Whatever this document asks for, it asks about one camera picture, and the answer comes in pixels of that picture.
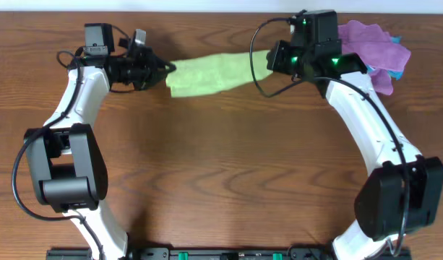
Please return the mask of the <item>light green microfiber cloth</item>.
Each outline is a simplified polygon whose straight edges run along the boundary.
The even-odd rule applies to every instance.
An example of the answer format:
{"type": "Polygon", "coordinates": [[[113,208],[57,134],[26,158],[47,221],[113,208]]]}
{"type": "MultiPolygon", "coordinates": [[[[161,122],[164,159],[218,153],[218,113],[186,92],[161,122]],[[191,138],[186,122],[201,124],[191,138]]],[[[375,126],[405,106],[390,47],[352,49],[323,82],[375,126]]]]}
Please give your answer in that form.
{"type": "Polygon", "coordinates": [[[178,60],[176,70],[166,77],[173,98],[213,95],[258,81],[272,74],[267,69],[267,51],[219,53],[178,60]]]}

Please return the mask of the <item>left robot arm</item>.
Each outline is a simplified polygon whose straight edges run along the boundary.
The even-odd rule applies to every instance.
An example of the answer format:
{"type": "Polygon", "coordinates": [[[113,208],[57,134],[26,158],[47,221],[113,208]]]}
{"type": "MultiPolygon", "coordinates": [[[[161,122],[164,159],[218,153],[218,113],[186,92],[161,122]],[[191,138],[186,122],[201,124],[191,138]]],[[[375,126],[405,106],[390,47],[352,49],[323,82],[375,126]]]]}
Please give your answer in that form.
{"type": "Polygon", "coordinates": [[[93,133],[104,98],[115,83],[142,91],[176,70],[147,46],[141,29],[123,35],[118,45],[125,51],[116,55],[113,30],[108,23],[85,25],[85,44],[65,65],[68,85],[58,107],[42,127],[25,132],[12,169],[15,179],[20,160],[27,158],[35,197],[56,216],[29,210],[13,183],[17,204],[35,219],[72,221],[89,245],[87,252],[75,254],[77,258],[125,259],[128,253],[128,235],[106,203],[108,171],[93,133]]]}

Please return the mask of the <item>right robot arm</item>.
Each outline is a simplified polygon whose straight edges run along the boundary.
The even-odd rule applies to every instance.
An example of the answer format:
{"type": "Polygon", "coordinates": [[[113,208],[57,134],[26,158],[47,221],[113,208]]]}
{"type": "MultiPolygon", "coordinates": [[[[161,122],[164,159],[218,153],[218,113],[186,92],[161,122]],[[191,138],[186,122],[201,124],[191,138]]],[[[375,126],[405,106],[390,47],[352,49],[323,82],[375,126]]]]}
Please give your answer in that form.
{"type": "Polygon", "coordinates": [[[378,98],[361,58],[338,40],[294,46],[280,40],[267,68],[311,82],[337,111],[364,159],[368,178],[354,201],[356,219],[332,242],[336,259],[399,256],[405,235],[436,219],[443,164],[411,144],[378,98]]]}

